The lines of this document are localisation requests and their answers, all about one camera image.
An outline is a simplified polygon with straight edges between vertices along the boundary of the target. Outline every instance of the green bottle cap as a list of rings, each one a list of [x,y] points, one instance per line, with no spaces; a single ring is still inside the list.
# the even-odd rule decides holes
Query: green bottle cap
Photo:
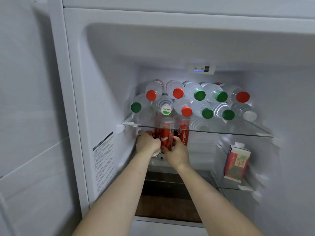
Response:
[[[227,109],[227,110],[224,110],[223,113],[222,113],[222,117],[225,119],[225,120],[232,120],[234,119],[235,117],[235,113],[230,110],[230,109]]]
[[[141,104],[135,102],[130,106],[130,108],[131,108],[131,111],[133,111],[134,113],[138,113],[141,110]]]
[[[206,97],[206,93],[203,90],[199,89],[195,92],[194,97],[196,100],[201,101]]]
[[[201,114],[205,119],[210,119],[213,117],[213,111],[208,108],[205,108],[204,110],[202,110]]]
[[[223,91],[216,93],[215,100],[220,103],[224,103],[227,100],[227,93]]]

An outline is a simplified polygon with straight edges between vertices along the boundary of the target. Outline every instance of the left hand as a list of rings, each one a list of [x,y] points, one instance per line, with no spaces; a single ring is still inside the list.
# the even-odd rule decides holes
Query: left hand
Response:
[[[137,152],[148,151],[152,156],[153,153],[157,152],[160,149],[161,141],[160,139],[154,139],[145,131],[140,130],[138,132],[138,142],[136,145]]]

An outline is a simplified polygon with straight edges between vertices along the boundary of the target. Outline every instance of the white wall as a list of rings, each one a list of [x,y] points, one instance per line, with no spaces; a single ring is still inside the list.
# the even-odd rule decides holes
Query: white wall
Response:
[[[0,0],[0,19],[0,235],[70,235],[81,210],[47,0]]]

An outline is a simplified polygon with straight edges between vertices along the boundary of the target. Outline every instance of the red bottle cap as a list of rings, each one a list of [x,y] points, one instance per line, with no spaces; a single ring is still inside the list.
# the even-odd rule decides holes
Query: red bottle cap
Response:
[[[147,91],[146,97],[147,97],[147,100],[154,101],[157,98],[157,93],[154,90],[149,90]]]
[[[176,88],[173,91],[173,96],[175,98],[182,98],[184,96],[184,91],[181,88]]]
[[[190,107],[188,106],[185,106],[181,109],[181,114],[184,116],[184,117],[190,117],[192,115],[192,110]]]
[[[236,100],[240,103],[246,103],[250,99],[250,94],[248,92],[239,92],[236,95]]]

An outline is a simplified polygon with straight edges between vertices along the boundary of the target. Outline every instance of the warning label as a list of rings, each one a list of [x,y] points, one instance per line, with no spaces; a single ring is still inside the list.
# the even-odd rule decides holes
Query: warning label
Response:
[[[103,191],[114,174],[114,136],[111,132],[93,148],[97,193]]]

